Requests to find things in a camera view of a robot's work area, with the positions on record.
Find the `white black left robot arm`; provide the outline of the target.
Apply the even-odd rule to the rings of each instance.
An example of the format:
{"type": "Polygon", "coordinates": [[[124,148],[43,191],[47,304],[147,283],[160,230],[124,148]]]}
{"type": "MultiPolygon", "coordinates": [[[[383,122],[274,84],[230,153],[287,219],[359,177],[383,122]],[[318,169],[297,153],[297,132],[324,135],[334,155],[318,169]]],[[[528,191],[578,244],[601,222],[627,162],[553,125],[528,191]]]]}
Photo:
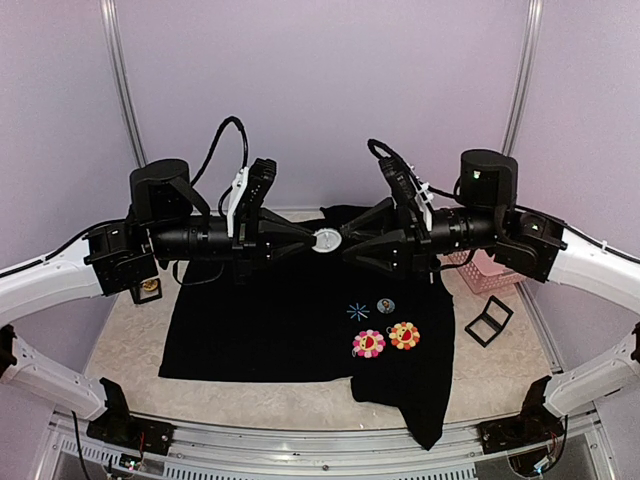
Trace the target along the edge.
{"type": "Polygon", "coordinates": [[[100,222],[51,253],[1,272],[1,381],[97,420],[121,445],[140,434],[137,418],[117,406],[121,387],[89,379],[41,354],[13,321],[70,301],[134,291],[171,261],[214,261],[243,281],[293,254],[312,249],[312,231],[263,207],[277,172],[258,159],[242,168],[230,207],[215,216],[182,159],[162,159],[129,177],[131,205],[123,219],[100,222]]]}

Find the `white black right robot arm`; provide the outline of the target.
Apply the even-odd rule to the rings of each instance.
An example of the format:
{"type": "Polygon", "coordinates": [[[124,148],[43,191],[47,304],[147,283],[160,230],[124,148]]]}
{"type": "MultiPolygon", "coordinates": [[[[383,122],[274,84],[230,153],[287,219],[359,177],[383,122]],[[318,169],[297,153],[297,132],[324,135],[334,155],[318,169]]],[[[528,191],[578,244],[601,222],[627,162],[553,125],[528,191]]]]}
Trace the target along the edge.
{"type": "Polygon", "coordinates": [[[565,221],[517,203],[517,161],[486,149],[461,155],[451,195],[455,208],[436,209],[437,191],[388,145],[370,152],[391,189],[381,201],[341,226],[350,242],[345,261],[393,278],[434,270],[438,255],[485,250],[494,260],[541,283],[570,286],[633,313],[639,311],[639,261],[565,221]]]}

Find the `teal round brooch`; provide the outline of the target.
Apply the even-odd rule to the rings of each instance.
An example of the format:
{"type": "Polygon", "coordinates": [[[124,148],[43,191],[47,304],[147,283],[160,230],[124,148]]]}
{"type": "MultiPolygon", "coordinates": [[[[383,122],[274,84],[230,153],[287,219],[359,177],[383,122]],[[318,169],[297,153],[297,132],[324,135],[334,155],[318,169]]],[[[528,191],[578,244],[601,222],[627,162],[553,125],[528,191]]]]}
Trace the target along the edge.
{"type": "Polygon", "coordinates": [[[315,239],[311,249],[319,254],[329,254],[337,251],[343,243],[343,237],[335,228],[324,227],[313,233],[315,239]]]}

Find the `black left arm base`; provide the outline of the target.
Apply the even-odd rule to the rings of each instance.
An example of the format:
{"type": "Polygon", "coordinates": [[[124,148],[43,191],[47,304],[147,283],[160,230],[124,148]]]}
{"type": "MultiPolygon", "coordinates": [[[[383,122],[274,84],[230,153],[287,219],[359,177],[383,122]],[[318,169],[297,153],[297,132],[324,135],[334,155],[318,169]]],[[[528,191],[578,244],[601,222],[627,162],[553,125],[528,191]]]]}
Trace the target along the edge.
{"type": "Polygon", "coordinates": [[[87,436],[141,453],[167,456],[175,426],[168,422],[134,416],[119,384],[106,378],[101,378],[99,382],[106,394],[106,410],[89,422],[87,436]]]}

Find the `black t-shirt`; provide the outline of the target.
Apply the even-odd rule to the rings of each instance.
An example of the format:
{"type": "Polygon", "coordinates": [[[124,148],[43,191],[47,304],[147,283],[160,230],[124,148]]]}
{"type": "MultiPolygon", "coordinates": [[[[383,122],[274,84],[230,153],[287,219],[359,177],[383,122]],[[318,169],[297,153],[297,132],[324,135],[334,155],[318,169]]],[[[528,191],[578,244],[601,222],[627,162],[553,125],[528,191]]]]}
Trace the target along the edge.
{"type": "Polygon", "coordinates": [[[349,378],[353,398],[397,408],[424,448],[442,435],[453,376],[453,299],[439,273],[395,280],[306,251],[237,284],[231,268],[192,262],[183,277],[159,368],[180,380],[307,383],[349,378]],[[393,313],[377,302],[390,298],[393,313]],[[402,351],[387,328],[411,322],[421,341],[402,351]],[[354,358],[364,330],[384,335],[385,350],[354,358]]]}

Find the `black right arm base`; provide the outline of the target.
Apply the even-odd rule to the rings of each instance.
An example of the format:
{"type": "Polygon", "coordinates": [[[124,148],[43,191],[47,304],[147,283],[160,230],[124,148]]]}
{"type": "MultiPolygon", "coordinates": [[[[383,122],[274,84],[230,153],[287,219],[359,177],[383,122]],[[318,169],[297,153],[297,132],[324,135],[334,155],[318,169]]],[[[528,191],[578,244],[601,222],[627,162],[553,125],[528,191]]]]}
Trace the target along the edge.
{"type": "Polygon", "coordinates": [[[493,454],[561,437],[567,426],[563,416],[555,416],[544,406],[547,375],[531,384],[518,414],[478,424],[482,451],[493,454]]]}

